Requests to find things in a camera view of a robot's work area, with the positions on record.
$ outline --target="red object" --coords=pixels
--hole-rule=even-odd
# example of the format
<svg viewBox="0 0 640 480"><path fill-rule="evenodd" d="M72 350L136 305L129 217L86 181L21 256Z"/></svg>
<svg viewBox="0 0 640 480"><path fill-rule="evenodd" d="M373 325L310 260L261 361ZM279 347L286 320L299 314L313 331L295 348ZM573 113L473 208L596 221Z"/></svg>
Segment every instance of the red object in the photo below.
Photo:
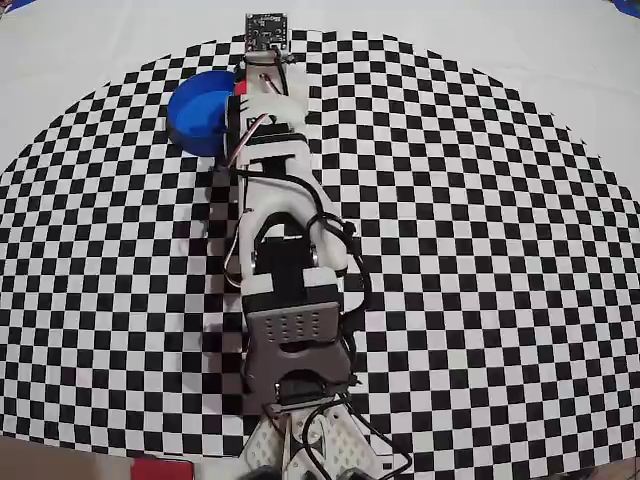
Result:
<svg viewBox="0 0 640 480"><path fill-rule="evenodd" d="M241 82L236 83L236 88L233 91L234 95L246 95L247 93L247 81L242 80Z"/></svg>
<svg viewBox="0 0 640 480"><path fill-rule="evenodd" d="M137 458L131 480L193 480L193 464L174 460Z"/></svg>

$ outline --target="blue container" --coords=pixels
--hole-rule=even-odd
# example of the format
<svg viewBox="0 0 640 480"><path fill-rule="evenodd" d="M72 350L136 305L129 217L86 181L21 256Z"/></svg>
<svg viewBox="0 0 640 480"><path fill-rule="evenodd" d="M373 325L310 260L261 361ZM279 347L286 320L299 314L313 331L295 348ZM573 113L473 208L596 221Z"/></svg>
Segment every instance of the blue container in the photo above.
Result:
<svg viewBox="0 0 640 480"><path fill-rule="evenodd" d="M638 0L614 0L613 3L622 13L640 18L640 2Z"/></svg>
<svg viewBox="0 0 640 480"><path fill-rule="evenodd" d="M172 142L198 157L214 157L224 138L224 110L233 93L232 72L212 70L182 83L167 106L167 130Z"/></svg>

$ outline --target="checkerboard mat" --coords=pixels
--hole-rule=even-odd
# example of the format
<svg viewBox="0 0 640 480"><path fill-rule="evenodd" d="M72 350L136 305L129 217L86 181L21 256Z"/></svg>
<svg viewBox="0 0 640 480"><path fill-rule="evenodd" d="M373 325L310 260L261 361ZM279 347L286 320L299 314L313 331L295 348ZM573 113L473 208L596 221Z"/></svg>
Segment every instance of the checkerboard mat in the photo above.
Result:
<svg viewBox="0 0 640 480"><path fill-rule="evenodd" d="M640 207L553 116L396 38L296 31L315 173L374 286L354 405L421 478L530 478L640 438ZM0 177L0 427L80 450L238 455L246 347L224 172L169 144L240 37L87 95ZM344 280L346 307L360 298ZM380 453L389 453L373 439Z"/></svg>

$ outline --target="white wire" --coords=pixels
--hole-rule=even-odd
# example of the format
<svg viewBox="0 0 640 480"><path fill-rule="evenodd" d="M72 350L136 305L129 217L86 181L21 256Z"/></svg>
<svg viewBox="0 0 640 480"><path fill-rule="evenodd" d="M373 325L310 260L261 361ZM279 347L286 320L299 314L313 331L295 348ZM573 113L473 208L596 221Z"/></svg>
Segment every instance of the white wire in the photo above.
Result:
<svg viewBox="0 0 640 480"><path fill-rule="evenodd" d="M236 225L236 233L233 236L233 243L231 244L231 248L227 252L227 255L224 257L224 264L222 266L222 268L224 269L224 278L226 278L227 282L229 282L236 288L240 288L240 284L233 280L229 275L229 262L231 261L233 251L236 249L236 245L238 244L238 237L240 236L240 220L242 220L242 215L240 215L240 218L238 219L238 224Z"/></svg>
<svg viewBox="0 0 640 480"><path fill-rule="evenodd" d="M269 115L266 113L263 113L262 115L260 115L255 122L253 122L253 125L251 125L251 127L249 128L249 130L247 130L245 132L245 134L242 136L242 138L240 139L240 141L238 142L238 145L236 146L236 148L233 150L233 152L231 153L231 155L229 156L229 161L227 162L227 166L228 168L233 168L233 166L235 165L236 161L238 160L238 155L240 154L240 150L242 150L242 148L247 144L247 142L249 141L249 139L253 136L253 134L256 132L256 130L258 129L258 127L260 126L260 124L262 122L264 122L267 118L269 118Z"/></svg>

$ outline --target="black circuit board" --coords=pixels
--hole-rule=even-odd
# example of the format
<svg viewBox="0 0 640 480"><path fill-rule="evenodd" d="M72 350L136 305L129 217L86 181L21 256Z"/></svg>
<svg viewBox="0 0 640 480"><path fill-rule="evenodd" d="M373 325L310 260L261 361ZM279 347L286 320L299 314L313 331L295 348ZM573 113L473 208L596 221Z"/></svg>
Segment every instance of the black circuit board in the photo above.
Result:
<svg viewBox="0 0 640 480"><path fill-rule="evenodd" d="M287 16L283 13L249 14L245 21L245 50L264 52L278 47L287 51Z"/></svg>

